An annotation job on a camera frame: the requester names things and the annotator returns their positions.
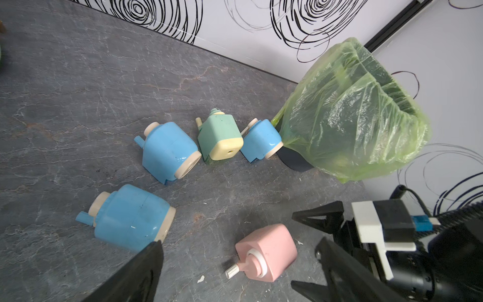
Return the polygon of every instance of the black cable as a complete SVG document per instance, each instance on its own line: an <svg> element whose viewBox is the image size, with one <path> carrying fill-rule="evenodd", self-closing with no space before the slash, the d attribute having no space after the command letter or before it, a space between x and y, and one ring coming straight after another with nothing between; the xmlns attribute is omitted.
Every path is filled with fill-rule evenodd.
<svg viewBox="0 0 483 302"><path fill-rule="evenodd" d="M433 217L433 215L431 215L429 210L426 208L426 205L424 204L424 202L421 200L421 197L419 197L419 195L416 192L406 187L405 185L397 186L396 189L394 189L394 192L391 194L391 197L389 197L389 199L401 199L404 193L406 193L406 191L411 192L414 195L414 197L416 197L416 200L418 201L419 206L423 210L424 214L426 214L428 217Z"/></svg>
<svg viewBox="0 0 483 302"><path fill-rule="evenodd" d="M426 205L424 204L424 202L421 200L421 198L419 197L419 195L416 192L414 192L414 190L411 190L410 188L407 187L406 188L406 191L411 192L414 195L414 197L416 197L416 199L418 200L419 205L421 206L421 209L423 209L424 214L426 214L428 217L433 217L431 215L431 213L429 212L429 210L426 208Z"/></svg>

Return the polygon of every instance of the pink pencil sharpener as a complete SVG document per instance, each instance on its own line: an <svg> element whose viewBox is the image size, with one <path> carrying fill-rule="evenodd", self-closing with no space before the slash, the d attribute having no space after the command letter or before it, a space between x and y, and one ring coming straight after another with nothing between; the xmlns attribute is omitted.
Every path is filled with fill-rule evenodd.
<svg viewBox="0 0 483 302"><path fill-rule="evenodd" d="M235 248L240 261L225 272L228 279L242 271L250 279L273 282L297 258L294 240L283 224L255 230Z"/></svg>

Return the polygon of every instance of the green plastic bag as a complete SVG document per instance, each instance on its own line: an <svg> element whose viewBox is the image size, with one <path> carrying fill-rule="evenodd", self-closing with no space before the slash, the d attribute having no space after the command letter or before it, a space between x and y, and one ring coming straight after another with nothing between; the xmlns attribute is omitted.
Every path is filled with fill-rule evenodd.
<svg viewBox="0 0 483 302"><path fill-rule="evenodd" d="M412 97L356 38L314 63L272 124L281 119L284 147L343 183L394 172L431 136Z"/></svg>

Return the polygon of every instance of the black container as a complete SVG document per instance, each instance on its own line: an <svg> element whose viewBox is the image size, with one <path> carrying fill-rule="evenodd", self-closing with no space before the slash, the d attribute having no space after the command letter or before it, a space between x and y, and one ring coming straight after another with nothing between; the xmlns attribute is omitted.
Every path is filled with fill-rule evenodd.
<svg viewBox="0 0 483 302"><path fill-rule="evenodd" d="M277 126L275 126L275 129L278 132L280 132L280 128L282 127L283 119L284 117L282 116ZM278 150L277 155L280 160L292 170L305 172L313 168L313 165L309 164L299 152L292 149L282 147L280 150Z"/></svg>

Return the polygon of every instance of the white knob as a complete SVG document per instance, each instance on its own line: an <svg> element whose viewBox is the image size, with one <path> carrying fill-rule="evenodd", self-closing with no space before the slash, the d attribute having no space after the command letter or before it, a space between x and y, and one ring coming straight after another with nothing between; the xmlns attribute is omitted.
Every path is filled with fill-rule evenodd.
<svg viewBox="0 0 483 302"><path fill-rule="evenodd" d="M233 264L229 269L225 271L225 275L227 275L228 279L231 279L234 275L236 275L240 271L238 265Z"/></svg>

